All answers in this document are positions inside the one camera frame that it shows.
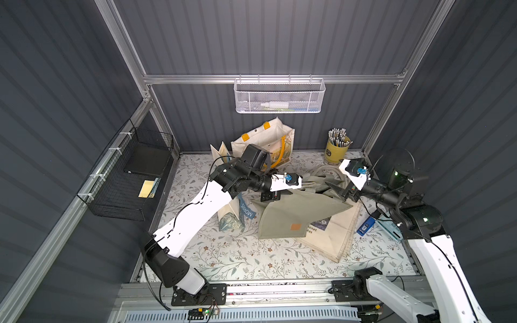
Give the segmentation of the olive green canvas bag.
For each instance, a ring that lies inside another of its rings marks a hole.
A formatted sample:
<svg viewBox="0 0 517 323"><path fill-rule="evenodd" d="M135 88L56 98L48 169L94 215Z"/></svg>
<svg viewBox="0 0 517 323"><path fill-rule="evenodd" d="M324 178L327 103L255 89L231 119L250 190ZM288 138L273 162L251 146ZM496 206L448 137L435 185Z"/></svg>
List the olive green canvas bag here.
<svg viewBox="0 0 517 323"><path fill-rule="evenodd" d="M252 201L260 214L257 238L303 238L309 225L328 220L354 207L330 187L341 188L345 181L331 175L302 178L302 187L280 192L277 199Z"/></svg>

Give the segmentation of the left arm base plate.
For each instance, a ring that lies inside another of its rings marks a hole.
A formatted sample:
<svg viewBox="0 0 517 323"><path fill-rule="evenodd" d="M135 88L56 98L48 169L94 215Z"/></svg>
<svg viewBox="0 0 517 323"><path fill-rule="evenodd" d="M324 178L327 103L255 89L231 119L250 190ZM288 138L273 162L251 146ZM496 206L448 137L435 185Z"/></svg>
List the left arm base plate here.
<svg viewBox="0 0 517 323"><path fill-rule="evenodd" d="M175 287L171 306L221 306L226 303L227 288L228 285L225 283L206 283L198 293L190 294Z"/></svg>

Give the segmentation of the cream tote bag front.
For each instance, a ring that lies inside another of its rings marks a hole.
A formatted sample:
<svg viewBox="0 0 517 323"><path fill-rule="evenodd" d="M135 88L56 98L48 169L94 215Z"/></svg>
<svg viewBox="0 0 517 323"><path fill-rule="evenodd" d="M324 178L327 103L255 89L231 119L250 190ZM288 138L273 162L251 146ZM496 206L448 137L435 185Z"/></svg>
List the cream tote bag front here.
<svg viewBox="0 0 517 323"><path fill-rule="evenodd" d="M360 206L350 198L340 196L331 185L346 188L350 181L337 166L324 165L304 175L306 191L324 195L347 207L340 213L332 213L325 219L311 223L306 236L297 241L311 248L330 261L338 263L350 253L354 239L354 228L359 218Z"/></svg>

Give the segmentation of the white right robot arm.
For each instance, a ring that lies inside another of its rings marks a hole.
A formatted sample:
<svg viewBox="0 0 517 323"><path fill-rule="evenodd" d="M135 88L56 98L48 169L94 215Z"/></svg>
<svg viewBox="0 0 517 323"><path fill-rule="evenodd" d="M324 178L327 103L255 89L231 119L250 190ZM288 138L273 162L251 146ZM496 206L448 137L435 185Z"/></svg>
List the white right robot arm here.
<svg viewBox="0 0 517 323"><path fill-rule="evenodd" d="M441 212L423 200L428 177L420 173L414 157L394 164L385 182L374 177L375 168L363 158L344 159L339 169L350 183L346 188L332 185L332 189L354 201L373 200L376 211L371 218L398 227L427 278L436 305L411 296L375 267L356 271L347 285L334 281L331 293L336 301L379 301L405 322L488 322L456 257Z"/></svg>

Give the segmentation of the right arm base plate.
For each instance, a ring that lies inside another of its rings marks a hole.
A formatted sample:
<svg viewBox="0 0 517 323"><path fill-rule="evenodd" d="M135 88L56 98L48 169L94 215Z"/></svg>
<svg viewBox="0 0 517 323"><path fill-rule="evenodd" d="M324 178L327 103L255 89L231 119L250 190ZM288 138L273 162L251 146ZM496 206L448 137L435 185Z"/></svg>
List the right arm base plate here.
<svg viewBox="0 0 517 323"><path fill-rule="evenodd" d="M336 302L358 301L360 297L357 295L358 284L355 281L335 280L331 281L331 287L327 290Z"/></svg>

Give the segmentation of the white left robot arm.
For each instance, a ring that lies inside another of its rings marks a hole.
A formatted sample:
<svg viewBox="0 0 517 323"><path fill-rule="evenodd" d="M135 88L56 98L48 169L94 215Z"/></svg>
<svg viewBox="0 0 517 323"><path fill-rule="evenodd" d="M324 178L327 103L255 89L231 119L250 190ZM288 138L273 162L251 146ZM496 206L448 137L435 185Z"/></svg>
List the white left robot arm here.
<svg viewBox="0 0 517 323"><path fill-rule="evenodd" d="M278 174L268 166L269 160L269 152L252 144L240 157L212 164L206 183L193 200L173 220L141 237L144 266L152 269L162 286L197 295L207 285L205 277L183 259L183 252L212 216L241 192L252 190L274 198L282 191L301 187L300 175Z"/></svg>

